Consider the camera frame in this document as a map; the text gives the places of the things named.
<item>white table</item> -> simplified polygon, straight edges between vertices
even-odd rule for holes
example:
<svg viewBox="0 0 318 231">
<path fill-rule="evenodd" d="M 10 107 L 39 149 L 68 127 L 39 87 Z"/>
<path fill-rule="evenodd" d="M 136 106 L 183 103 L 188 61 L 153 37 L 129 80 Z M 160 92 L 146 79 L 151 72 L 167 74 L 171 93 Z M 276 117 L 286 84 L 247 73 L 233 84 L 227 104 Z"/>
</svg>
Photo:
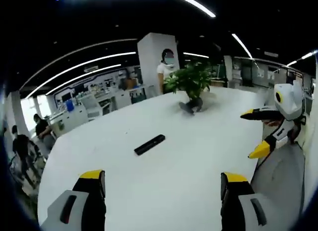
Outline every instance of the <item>white table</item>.
<svg viewBox="0 0 318 231">
<path fill-rule="evenodd" d="M 114 111 L 60 137 L 43 172 L 38 219 L 81 174 L 105 170 L 107 231 L 221 230 L 220 174 L 252 178 L 248 159 L 262 123 L 240 118 L 264 105 L 259 94 L 212 87 L 210 108 L 191 116 L 179 108 L 183 92 Z M 134 148 L 163 134 L 166 140 L 137 156 Z"/>
</svg>

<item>white pillar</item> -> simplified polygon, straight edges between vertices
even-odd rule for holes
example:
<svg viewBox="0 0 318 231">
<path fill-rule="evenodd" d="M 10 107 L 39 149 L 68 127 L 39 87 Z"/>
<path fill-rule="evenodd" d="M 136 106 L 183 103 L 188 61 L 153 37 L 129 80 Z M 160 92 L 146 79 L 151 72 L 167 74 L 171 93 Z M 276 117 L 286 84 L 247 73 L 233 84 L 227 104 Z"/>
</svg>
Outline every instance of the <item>white pillar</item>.
<svg viewBox="0 0 318 231">
<path fill-rule="evenodd" d="M 233 80 L 233 63 L 231 56 L 224 56 L 224 65 L 228 81 Z"/>
<path fill-rule="evenodd" d="M 171 35 L 149 33 L 138 42 L 138 54 L 141 74 L 145 85 L 154 85 L 156 94 L 160 94 L 157 67 L 162 60 L 161 54 L 164 49 L 171 49 L 174 53 L 175 68 L 178 70 L 179 59 L 175 37 Z"/>
<path fill-rule="evenodd" d="M 54 96 L 53 95 L 47 95 L 46 98 L 48 100 L 51 113 L 52 114 L 55 113 L 58 110 L 58 108 L 56 107 Z"/>
<path fill-rule="evenodd" d="M 316 54 L 316 78 L 318 78 L 318 53 Z M 305 164 L 305 201 L 304 209 L 310 203 L 318 186 L 318 88 L 314 90 L 312 110 L 310 112 L 310 123 L 307 124 L 306 148 L 304 153 L 306 156 Z"/>
<path fill-rule="evenodd" d="M 40 105 L 39 105 L 39 101 L 38 101 L 38 98 L 37 97 L 34 97 L 33 98 L 33 101 L 34 101 L 34 107 L 36 109 L 36 113 L 41 117 L 42 117 L 42 114 L 41 114 L 41 110 L 40 110 Z"/>
<path fill-rule="evenodd" d="M 11 129 L 13 125 L 16 125 L 18 128 L 18 132 L 20 134 L 24 134 L 30 137 L 30 133 L 26 127 L 22 107 L 21 107 L 21 99 L 19 91 L 11 92 L 6 98 L 5 103 L 5 116 L 8 124 L 8 130 L 11 133 Z"/>
</svg>

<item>green plant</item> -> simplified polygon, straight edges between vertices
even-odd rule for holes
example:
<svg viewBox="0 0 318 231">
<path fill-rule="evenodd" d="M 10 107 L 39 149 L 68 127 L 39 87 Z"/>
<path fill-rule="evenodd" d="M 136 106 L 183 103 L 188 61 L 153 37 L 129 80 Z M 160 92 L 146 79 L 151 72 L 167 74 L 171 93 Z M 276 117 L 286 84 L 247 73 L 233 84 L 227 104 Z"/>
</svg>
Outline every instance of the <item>green plant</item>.
<svg viewBox="0 0 318 231">
<path fill-rule="evenodd" d="M 200 93 L 205 88 L 210 91 L 211 71 L 212 67 L 210 64 L 191 64 L 187 68 L 171 73 L 164 82 L 167 89 L 172 90 L 174 93 L 177 90 L 183 90 L 190 99 L 196 99 L 200 97 Z"/>
</svg>

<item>white cabinet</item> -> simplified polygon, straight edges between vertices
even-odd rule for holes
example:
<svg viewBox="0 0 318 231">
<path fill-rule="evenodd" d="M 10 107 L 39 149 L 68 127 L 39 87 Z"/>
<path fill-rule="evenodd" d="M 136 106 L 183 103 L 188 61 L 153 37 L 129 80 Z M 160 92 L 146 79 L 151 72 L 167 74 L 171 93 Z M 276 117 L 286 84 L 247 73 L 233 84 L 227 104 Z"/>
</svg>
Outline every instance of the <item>white cabinet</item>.
<svg viewBox="0 0 318 231">
<path fill-rule="evenodd" d="M 65 133 L 68 133 L 75 127 L 76 118 L 74 115 L 75 115 L 74 111 L 72 111 L 71 113 L 65 113 L 63 115 Z"/>
<path fill-rule="evenodd" d="M 128 91 L 120 91 L 115 95 L 117 109 L 121 109 L 128 105 L 131 105 L 130 94 Z"/>
<path fill-rule="evenodd" d="M 75 117 L 76 117 L 76 121 L 75 127 L 78 127 L 84 123 L 88 122 L 88 117 L 87 117 L 87 112 L 86 109 L 83 106 L 79 106 L 78 108 L 76 108 L 75 112 Z"/>
</svg>

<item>face mask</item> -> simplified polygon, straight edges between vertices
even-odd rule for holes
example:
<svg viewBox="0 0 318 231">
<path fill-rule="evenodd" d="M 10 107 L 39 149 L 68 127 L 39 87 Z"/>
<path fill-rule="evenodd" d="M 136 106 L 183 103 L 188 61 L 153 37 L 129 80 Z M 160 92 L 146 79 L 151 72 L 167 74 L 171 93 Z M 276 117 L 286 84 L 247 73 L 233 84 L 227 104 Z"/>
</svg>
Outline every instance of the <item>face mask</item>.
<svg viewBox="0 0 318 231">
<path fill-rule="evenodd" d="M 173 64 L 174 64 L 174 58 L 165 58 L 164 61 L 165 61 L 168 65 L 173 65 Z"/>
</svg>

